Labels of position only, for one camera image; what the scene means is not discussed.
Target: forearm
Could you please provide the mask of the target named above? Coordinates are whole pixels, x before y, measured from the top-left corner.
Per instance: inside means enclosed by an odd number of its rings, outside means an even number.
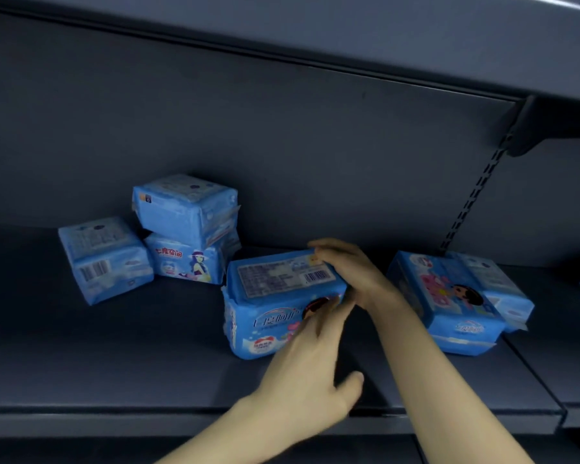
[[[249,397],[241,399],[215,423],[194,436],[157,464],[258,464],[277,449],[263,433],[268,424],[254,413]]]
[[[368,311],[430,464],[532,462],[397,290],[379,290]]]

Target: left hand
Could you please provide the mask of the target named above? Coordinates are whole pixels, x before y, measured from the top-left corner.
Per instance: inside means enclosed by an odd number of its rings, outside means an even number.
[[[352,294],[331,300],[303,321],[271,361],[260,386],[244,398],[263,428],[274,431],[272,452],[280,453],[343,420],[363,390],[354,371],[335,387],[333,375],[344,322],[355,304]]]

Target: black bracket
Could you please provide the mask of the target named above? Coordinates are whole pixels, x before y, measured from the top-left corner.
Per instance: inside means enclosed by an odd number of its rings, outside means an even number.
[[[522,156],[545,139],[580,139],[580,101],[529,96],[515,128],[510,156]]]

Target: light blue package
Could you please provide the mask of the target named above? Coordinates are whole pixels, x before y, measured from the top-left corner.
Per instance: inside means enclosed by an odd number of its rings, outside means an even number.
[[[442,351],[479,355],[495,345],[505,320],[461,262],[399,251],[387,277]]]
[[[487,299],[507,321],[505,332],[528,330],[526,321],[535,305],[493,260],[459,252],[447,252],[447,257],[459,260],[474,275]]]
[[[236,228],[238,192],[176,174],[133,188],[133,208],[146,229],[192,247],[208,247]]]
[[[313,250],[298,250],[230,262],[221,290],[230,348],[253,359],[279,350],[303,319],[346,292],[346,282]]]
[[[223,283],[227,263],[240,249],[239,234],[235,229],[205,249],[173,241],[157,233],[148,236],[144,244],[153,257],[157,275],[215,285]]]
[[[153,281],[146,247],[118,217],[58,229],[77,285],[90,305]]]

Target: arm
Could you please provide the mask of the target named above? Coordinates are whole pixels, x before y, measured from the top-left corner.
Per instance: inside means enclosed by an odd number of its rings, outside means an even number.
[[[348,415],[361,396],[363,374],[333,385],[341,332],[355,305],[346,298],[303,321],[254,393],[158,464],[261,463]]]
[[[434,343],[401,293],[361,250],[310,243],[357,290],[370,314],[406,411],[430,464],[532,463]]]

